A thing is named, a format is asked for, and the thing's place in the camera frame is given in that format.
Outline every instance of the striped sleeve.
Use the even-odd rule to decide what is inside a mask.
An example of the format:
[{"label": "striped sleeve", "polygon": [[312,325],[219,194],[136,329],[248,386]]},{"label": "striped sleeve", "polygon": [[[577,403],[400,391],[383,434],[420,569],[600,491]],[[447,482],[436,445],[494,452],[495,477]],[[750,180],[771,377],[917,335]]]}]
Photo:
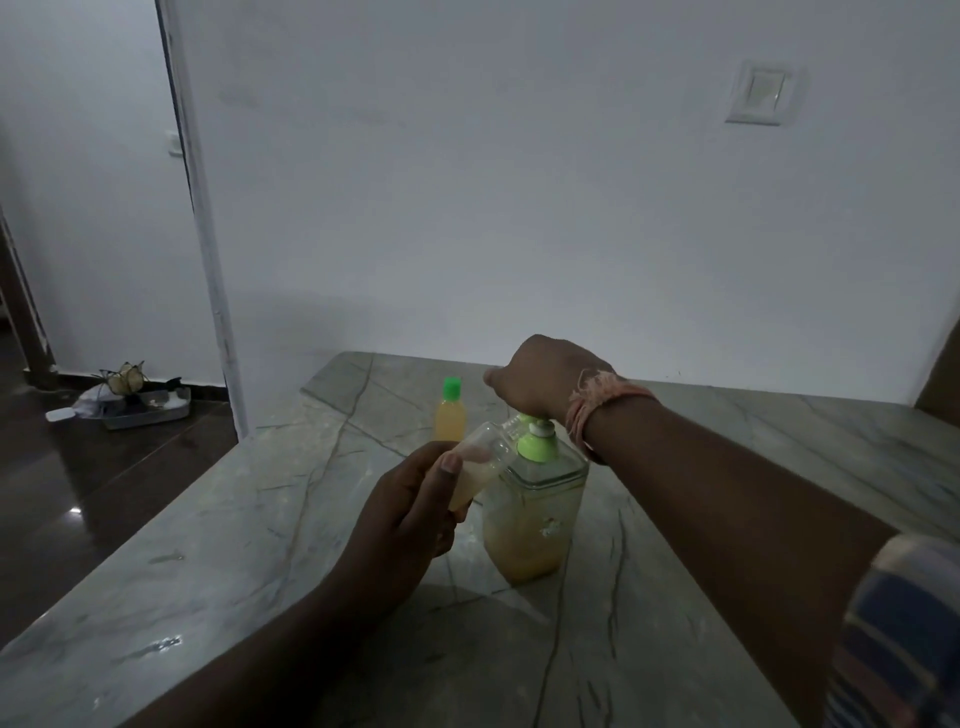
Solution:
[{"label": "striped sleeve", "polygon": [[960,547],[897,536],[853,594],[824,725],[960,728]]}]

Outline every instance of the person's left arm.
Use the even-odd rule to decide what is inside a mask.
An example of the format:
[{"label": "person's left arm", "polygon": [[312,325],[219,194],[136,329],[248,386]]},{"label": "person's left arm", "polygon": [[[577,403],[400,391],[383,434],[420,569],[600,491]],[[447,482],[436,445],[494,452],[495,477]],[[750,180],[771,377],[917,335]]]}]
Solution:
[{"label": "person's left arm", "polygon": [[463,466],[454,446],[430,443],[384,473],[320,586],[127,724],[258,724],[278,701],[285,720],[305,716],[324,679],[452,547],[465,517],[447,510]]}]

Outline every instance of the person's right hand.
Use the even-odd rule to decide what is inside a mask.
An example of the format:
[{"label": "person's right hand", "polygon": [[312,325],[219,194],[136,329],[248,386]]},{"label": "person's right hand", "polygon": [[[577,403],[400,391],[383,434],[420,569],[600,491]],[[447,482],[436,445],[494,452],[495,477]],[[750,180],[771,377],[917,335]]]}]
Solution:
[{"label": "person's right hand", "polygon": [[606,361],[573,342],[537,334],[520,345],[510,364],[488,369],[483,380],[513,409],[563,424],[570,395],[583,383],[581,376],[612,371]]}]

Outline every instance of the bracelet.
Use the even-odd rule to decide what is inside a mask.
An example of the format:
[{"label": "bracelet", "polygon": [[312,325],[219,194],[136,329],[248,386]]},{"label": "bracelet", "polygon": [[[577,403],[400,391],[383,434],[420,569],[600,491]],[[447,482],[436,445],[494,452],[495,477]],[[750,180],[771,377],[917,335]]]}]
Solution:
[{"label": "bracelet", "polygon": [[580,381],[588,371],[590,370],[584,369],[580,373],[577,388],[570,395],[570,408],[566,411],[566,432],[577,449],[587,458],[594,463],[606,465],[593,448],[584,442],[584,427],[587,426],[590,415],[607,402],[623,397],[649,397],[651,400],[657,398],[646,387],[624,381],[613,372],[600,372],[581,384]]}]

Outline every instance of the person's right arm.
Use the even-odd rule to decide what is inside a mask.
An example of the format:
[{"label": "person's right arm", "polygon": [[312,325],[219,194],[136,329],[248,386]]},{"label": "person's right arm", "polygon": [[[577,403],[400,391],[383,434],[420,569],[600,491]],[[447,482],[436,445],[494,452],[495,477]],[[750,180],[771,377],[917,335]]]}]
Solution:
[{"label": "person's right arm", "polygon": [[[612,371],[534,336],[485,380],[515,409],[564,422],[581,376]],[[847,604],[896,531],[756,453],[644,397],[614,400],[585,441],[660,530],[802,725],[823,716]]]}]

